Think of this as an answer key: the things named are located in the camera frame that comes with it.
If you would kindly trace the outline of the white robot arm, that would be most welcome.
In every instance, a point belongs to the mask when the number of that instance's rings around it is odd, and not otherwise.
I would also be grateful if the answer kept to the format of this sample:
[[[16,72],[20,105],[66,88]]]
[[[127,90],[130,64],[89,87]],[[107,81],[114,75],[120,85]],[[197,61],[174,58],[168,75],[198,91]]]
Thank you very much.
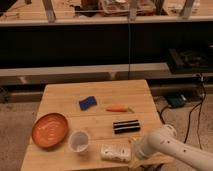
[[[189,146],[175,138],[176,130],[165,124],[137,138],[134,153],[139,160],[150,158],[157,152],[174,157],[198,171],[213,171],[213,153]]]

